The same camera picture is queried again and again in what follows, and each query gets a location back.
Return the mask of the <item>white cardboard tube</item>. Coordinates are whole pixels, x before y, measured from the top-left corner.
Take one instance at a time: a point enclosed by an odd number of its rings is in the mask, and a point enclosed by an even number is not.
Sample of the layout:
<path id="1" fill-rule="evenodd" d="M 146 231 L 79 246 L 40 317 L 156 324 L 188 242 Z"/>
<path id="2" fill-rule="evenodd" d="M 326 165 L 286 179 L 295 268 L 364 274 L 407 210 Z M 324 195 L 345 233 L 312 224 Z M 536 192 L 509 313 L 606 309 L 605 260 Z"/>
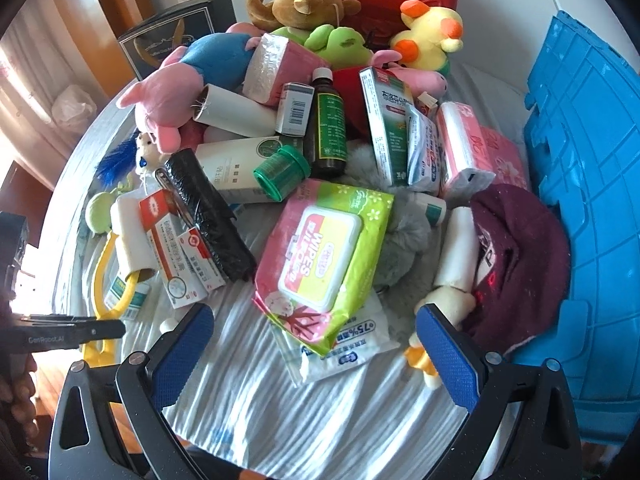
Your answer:
<path id="1" fill-rule="evenodd" d="M 246 136 L 259 138 L 276 133 L 277 113 L 245 96 L 208 84 L 193 106 L 194 122 Z"/>

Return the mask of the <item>green pink wet wipes pack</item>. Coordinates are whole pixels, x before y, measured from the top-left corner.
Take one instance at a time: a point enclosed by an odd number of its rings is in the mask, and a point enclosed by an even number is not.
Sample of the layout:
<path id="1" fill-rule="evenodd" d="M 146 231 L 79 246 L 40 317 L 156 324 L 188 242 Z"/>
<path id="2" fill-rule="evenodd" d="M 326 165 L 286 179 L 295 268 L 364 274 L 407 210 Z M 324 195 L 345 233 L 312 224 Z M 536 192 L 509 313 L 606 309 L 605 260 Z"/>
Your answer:
<path id="1" fill-rule="evenodd" d="M 254 304 L 318 356 L 372 290 L 395 196 L 308 179 L 286 201 L 255 276 Z"/>

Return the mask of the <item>black garbage bag roll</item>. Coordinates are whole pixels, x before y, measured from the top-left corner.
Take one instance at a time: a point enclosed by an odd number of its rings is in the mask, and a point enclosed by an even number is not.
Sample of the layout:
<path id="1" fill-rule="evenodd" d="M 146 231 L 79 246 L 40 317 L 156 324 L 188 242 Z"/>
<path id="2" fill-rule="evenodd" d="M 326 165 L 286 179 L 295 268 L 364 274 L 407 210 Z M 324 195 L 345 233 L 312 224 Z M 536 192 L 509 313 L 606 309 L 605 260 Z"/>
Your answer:
<path id="1" fill-rule="evenodd" d="M 232 282 L 254 278 L 257 262 L 235 226 L 235 215 L 190 148 L 175 152 L 164 171 L 188 222 L 200 232 L 217 268 Z"/>

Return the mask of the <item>yellow duck plush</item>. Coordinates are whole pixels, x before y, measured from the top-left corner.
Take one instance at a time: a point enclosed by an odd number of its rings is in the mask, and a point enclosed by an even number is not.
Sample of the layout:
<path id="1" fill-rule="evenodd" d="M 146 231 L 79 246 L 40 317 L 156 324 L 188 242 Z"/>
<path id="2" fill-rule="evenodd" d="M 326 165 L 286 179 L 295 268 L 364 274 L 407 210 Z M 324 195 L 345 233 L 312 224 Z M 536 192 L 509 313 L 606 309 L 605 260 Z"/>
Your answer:
<path id="1" fill-rule="evenodd" d="M 447 76 L 448 55 L 463 48 L 462 17 L 455 10 L 420 0 L 405 1 L 400 17 L 407 29 L 393 36 L 390 47 L 400 54 L 401 64 Z"/>

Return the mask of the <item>green white medicine box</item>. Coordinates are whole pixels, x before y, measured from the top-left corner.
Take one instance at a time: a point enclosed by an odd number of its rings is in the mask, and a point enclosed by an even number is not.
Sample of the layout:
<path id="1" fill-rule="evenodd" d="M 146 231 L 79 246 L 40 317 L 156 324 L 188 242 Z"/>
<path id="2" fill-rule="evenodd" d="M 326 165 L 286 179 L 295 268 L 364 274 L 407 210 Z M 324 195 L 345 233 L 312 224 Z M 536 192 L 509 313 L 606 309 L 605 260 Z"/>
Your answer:
<path id="1" fill-rule="evenodd" d="M 382 68 L 363 68 L 359 78 L 378 174 L 388 186 L 405 186 L 408 183 L 409 88 Z"/>

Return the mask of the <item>white duck plush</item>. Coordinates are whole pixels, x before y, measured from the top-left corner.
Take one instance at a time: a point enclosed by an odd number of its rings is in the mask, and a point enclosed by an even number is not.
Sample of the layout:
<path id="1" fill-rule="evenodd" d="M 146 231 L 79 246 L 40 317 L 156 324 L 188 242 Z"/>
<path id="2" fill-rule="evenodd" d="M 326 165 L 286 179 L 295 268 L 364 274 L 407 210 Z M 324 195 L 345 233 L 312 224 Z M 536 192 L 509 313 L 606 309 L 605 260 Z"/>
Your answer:
<path id="1" fill-rule="evenodd" d="M 434 304 L 455 328 L 459 328 L 476 307 L 472 287 L 478 258 L 480 240 L 475 231 L 472 209 L 454 208 L 450 211 L 434 289 L 419 301 L 414 313 L 418 313 L 424 304 Z M 442 386 L 442 378 L 416 332 L 409 337 L 404 356 L 411 368 L 420 370 L 427 388 L 435 391 Z"/>

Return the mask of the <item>black gift bag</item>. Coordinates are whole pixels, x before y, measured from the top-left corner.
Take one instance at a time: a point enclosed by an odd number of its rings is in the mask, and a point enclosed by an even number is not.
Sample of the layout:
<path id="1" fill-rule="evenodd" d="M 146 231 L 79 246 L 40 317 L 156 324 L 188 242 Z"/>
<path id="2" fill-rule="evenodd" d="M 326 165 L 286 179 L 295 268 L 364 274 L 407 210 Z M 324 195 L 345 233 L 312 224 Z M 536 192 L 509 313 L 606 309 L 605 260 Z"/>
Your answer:
<path id="1" fill-rule="evenodd" d="M 127 30 L 118 38 L 134 76 L 142 80 L 180 46 L 236 22 L 232 0 L 188 0 L 171 6 Z"/>

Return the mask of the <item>blue plastic crate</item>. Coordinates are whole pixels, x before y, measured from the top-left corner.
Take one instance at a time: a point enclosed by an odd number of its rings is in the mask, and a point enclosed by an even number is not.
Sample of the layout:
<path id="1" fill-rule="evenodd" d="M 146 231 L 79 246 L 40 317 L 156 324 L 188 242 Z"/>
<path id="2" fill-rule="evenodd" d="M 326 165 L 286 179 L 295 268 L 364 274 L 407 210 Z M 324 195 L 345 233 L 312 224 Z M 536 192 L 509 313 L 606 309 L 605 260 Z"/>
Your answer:
<path id="1" fill-rule="evenodd" d="M 554 324 L 514 359 L 558 360 L 582 438 L 620 444 L 639 418 L 639 77 L 559 12 L 525 105 L 532 187 L 570 242 L 570 284 Z"/>

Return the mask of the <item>blue feather toy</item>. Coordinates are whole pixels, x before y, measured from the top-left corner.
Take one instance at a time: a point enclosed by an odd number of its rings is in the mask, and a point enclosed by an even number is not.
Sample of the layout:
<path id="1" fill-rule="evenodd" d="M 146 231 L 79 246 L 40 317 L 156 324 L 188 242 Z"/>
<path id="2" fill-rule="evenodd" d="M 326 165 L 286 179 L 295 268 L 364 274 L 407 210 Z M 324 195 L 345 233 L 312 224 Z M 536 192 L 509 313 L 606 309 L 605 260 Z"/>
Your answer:
<path id="1" fill-rule="evenodd" d="M 137 138 L 134 130 L 126 140 L 108 152 L 96 166 L 96 180 L 101 188 L 114 188 L 136 166 Z"/>

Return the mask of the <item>green cap bottle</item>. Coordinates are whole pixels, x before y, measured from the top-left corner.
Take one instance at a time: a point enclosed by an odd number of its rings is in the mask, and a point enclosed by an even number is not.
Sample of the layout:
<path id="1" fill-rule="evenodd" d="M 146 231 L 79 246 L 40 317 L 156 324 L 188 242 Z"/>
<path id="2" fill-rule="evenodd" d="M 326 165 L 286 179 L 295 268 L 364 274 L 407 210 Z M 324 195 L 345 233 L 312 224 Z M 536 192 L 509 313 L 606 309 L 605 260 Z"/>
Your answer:
<path id="1" fill-rule="evenodd" d="M 282 145 L 253 174 L 266 196 L 281 203 L 310 177 L 311 168 L 301 151 L 292 145 Z"/>

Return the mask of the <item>brown bear plush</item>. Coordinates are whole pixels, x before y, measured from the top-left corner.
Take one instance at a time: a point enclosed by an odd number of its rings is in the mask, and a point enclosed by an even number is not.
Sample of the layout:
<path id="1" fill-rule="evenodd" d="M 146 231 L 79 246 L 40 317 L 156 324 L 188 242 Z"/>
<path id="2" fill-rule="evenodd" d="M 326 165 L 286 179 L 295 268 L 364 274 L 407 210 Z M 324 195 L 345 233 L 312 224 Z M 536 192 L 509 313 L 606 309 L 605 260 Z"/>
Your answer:
<path id="1" fill-rule="evenodd" d="M 245 0 L 250 22 L 264 32 L 291 27 L 312 32 L 321 25 L 337 27 L 345 16 L 361 10 L 358 0 Z"/>

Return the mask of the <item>red white medicine box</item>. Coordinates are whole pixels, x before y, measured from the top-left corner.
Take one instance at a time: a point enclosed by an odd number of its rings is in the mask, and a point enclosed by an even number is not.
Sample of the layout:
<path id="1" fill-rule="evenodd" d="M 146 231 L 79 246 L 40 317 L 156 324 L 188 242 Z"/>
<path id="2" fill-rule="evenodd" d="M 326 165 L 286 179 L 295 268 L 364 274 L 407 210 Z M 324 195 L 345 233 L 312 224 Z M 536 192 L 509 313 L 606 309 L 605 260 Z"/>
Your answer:
<path id="1" fill-rule="evenodd" d="M 226 284 L 200 231 L 187 228 L 180 219 L 171 192 L 155 191 L 140 200 L 139 208 L 171 307 L 204 301 Z"/>

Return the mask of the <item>maroon knit hat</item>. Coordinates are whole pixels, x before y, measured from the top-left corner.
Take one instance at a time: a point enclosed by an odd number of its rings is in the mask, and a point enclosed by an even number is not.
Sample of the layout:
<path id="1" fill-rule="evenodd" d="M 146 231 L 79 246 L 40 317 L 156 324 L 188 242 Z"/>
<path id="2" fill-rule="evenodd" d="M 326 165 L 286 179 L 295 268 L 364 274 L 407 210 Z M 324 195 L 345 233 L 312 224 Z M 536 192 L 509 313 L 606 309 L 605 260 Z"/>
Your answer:
<path id="1" fill-rule="evenodd" d="M 556 215 L 525 188 L 493 184 L 470 201 L 480 241 L 462 330 L 481 349 L 507 354 L 553 324 L 570 280 L 570 244 Z"/>

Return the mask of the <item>grey fluffy plush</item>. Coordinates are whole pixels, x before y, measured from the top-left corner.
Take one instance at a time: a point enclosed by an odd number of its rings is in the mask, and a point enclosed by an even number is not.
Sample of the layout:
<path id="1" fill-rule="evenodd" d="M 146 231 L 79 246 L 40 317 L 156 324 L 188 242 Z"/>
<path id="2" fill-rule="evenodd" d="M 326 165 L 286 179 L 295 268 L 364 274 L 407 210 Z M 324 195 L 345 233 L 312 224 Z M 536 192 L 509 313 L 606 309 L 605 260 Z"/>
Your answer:
<path id="1" fill-rule="evenodd" d="M 348 161 L 342 183 L 390 194 L 386 233 L 373 279 L 381 299 L 390 334 L 406 344 L 414 332 L 414 307 L 432 289 L 442 247 L 442 230 L 428 222 L 425 212 L 413 203 L 413 192 L 384 183 L 378 174 L 371 145 L 347 143 Z"/>

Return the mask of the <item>pink silver tissue box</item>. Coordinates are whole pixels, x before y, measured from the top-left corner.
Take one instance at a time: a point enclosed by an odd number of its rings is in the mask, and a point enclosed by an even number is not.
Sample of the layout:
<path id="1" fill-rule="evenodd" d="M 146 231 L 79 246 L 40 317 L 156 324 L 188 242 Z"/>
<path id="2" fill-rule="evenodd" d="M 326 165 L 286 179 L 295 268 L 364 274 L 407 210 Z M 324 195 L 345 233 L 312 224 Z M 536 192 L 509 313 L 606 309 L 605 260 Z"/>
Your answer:
<path id="1" fill-rule="evenodd" d="M 276 107 L 285 84 L 309 84 L 314 70 L 328 62 L 288 38 L 265 34 L 248 40 L 253 53 L 242 85 L 243 96 Z"/>

